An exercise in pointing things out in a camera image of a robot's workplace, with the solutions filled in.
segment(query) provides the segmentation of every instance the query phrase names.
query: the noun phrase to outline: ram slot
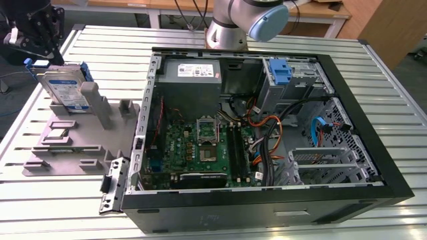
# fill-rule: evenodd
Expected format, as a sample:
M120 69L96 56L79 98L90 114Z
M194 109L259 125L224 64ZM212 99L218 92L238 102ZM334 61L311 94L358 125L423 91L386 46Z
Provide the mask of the ram slot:
M234 145L240 178L246 179L248 177L248 161L246 159L244 140L242 136L240 127L235 128L234 130Z
M228 148L231 178L235 180L240 177L240 173L239 173L239 165L238 165L238 159L236 159L235 128L232 126L227 127L227 148Z

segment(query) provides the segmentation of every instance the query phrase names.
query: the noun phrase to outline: hard drive label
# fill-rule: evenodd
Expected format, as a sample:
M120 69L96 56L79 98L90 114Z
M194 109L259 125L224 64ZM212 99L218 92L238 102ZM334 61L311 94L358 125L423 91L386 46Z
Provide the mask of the hard drive label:
M77 81L75 80L49 80L51 89L63 105L75 113L85 113L90 108L85 97L79 92Z

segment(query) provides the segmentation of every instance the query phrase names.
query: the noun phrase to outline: case hinge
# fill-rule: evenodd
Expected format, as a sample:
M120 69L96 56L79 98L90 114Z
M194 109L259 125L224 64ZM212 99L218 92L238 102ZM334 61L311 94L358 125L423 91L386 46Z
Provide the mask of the case hinge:
M100 185L102 202L99 214L122 214L122 200L126 193L126 183L130 169L130 159L120 157L111 161L108 174L104 175Z

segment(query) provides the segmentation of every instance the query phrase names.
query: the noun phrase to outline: aluminum table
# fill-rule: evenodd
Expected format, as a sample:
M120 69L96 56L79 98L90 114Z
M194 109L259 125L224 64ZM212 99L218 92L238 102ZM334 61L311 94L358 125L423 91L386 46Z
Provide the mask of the aluminum table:
M72 30L64 60L85 61L111 103L142 101L152 47L203 48L204 33L85 26ZM368 45L280 36L250 50L331 55L415 197L340 224L144 235L124 214L99 216L102 176L23 176L52 114L40 84L0 144L0 239L426 239L427 117Z

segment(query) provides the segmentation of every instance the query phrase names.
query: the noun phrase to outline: sticker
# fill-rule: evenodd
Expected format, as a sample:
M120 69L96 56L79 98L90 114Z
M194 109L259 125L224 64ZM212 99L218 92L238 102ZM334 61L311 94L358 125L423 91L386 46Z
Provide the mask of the sticker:
M346 15L334 15L334 18L338 18L338 19L347 19L347 18L348 18L348 16L346 16Z
M180 64L178 66L178 76L214 78L214 65L212 64Z
M258 179L258 180L263 180L263 173L262 172L255 172L255 179Z
M260 111L262 111L256 106L252 107L252 110L254 110L254 112L256 112L258 114L259 114Z
M48 81L55 96L61 104L73 112L81 112L90 108L88 101L79 91L77 81L75 80L49 80Z
M128 3L127 4L130 7L142 7L142 8L146 8L147 5L146 4L136 4L136 3Z

